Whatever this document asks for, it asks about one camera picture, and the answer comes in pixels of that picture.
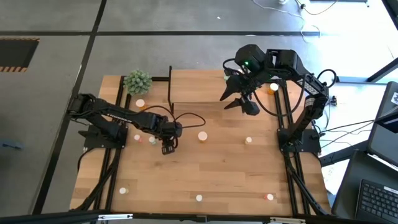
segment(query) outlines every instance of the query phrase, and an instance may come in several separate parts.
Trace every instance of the gray floor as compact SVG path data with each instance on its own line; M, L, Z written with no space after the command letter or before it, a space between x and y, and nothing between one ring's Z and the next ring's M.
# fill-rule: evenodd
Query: gray floor
M276 0L258 2L298 13L293 0L284 6L278 5ZM91 30L99 5L100 1L94 0L0 0L0 31ZM307 5L319 11L328 4ZM321 39L307 38L311 44L306 44L301 37L97 37L81 92L96 95L103 75L127 75L136 68L153 76L166 76L169 65L175 69L220 69L223 60L234 57L239 47L249 43L263 49L294 49L314 73L333 68L339 75L368 77L398 56L396 43L391 41L396 29L385 9L379 0L369 1L369 5L341 2L334 11L320 17L303 13L308 23L318 25L322 32L339 33ZM301 26L299 18L261 9L250 0L200 3L113 0L106 5L99 29L299 31ZM306 26L305 30L314 28ZM26 73L0 73L0 138L15 139L25 145L22 151L0 148L0 217L29 211L87 40L87 37L41 37ZM352 101L363 94L370 97L382 91L383 86L337 85L333 94ZM361 106L367 105L369 112L360 117L351 107L346 109L351 115L340 119L344 110L332 108L329 127L374 117L377 99L372 100L373 103L368 103L367 99L364 98ZM68 129L44 212L68 210L76 162L83 145L83 138L77 134L79 129L85 127L73 123ZM345 147L342 145L332 144L326 151Z

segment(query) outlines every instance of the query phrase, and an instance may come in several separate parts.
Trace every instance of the wooden table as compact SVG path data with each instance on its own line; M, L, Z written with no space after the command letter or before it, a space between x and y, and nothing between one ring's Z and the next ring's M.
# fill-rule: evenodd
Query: wooden table
M99 97L114 103L119 76L105 76ZM275 99L266 93L267 85L257 94L264 106L276 111ZM222 70L173 70L171 100L176 116L194 112L206 119L200 128L184 129L175 153L162 155L161 143L151 145L148 134L130 126L126 148L122 151L117 174L112 211L144 213L191 213L217 215L280 215L292 214L285 164L279 152L276 129L278 121L263 110L257 116L241 113L240 108L223 110L225 102L219 98L225 89ZM148 106L167 103L167 82L154 82L150 92L141 98ZM288 82L289 98L296 104L300 88ZM130 109L138 111L132 97ZM294 113L294 119L302 111ZM167 115L162 109L155 113ZM194 116L178 120L184 126L200 124ZM198 142L200 131L208 133L205 143ZM142 143L133 140L140 134ZM253 142L246 145L246 137ZM104 150L87 154L81 162L70 208L79 206L93 190L100 175ZM301 153L305 183L317 202L330 211L320 163L312 154ZM125 187L128 194L119 194ZM303 212L300 191L296 187L299 212ZM108 186L104 188L101 208ZM202 202L195 200L203 196ZM272 194L273 201L264 200Z

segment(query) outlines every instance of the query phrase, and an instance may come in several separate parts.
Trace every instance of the concrete floor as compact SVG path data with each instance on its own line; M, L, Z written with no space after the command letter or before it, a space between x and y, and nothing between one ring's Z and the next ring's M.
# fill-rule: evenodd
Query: concrete floor
M91 30L100 2L0 0L0 32ZM293 0L284 6L276 0L258 2L299 13ZM329 3L307 2L307 5L319 11ZM339 2L320 17L303 13L311 21L308 23L318 25L324 33L335 34L321 39L308 38L311 44L306 44L301 37L97 37L80 92L96 95L103 75L127 75L136 68L153 76L167 76L169 65L176 69L220 69L222 61L234 57L236 50L245 44L257 44L264 50L294 49L314 73L332 68L338 75L368 77L398 56L398 47L391 41L396 29L385 9L379 0L369 1L369 5L368 8L363 3ZM299 31L301 26L299 18L261 9L250 0L200 3L114 0L108 1L99 29ZM305 30L314 28L306 26ZM0 73L0 138L15 139L25 145L22 151L0 148L0 217L29 212L87 41L88 37L41 37L26 73ZM336 85L333 91L342 98L353 99L362 94L382 93L384 87ZM379 103L377 98L372 102L363 101L362 105L371 108L368 113L357 116L352 112L352 116L344 119L340 119L340 108L332 108L329 128L373 118ZM69 208L76 162L83 145L83 138L77 134L79 129L85 127L72 123L68 129L44 207L46 213ZM342 141L351 140L359 141L351 138ZM343 147L343 144L332 144L326 151Z

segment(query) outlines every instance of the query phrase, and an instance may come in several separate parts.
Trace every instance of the computer monitor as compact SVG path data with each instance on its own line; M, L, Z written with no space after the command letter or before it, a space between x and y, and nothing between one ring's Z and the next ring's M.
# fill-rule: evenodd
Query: computer monitor
M382 98L376 120L390 114L398 106L398 83L389 82ZM398 134L374 123L369 135L367 151L398 166Z

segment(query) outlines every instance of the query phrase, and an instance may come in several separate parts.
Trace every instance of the green succulent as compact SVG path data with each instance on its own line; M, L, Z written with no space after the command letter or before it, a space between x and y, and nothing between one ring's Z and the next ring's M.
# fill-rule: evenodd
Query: green succulent
M152 86L152 77L142 70L134 70L124 77L124 87L130 95L143 95Z

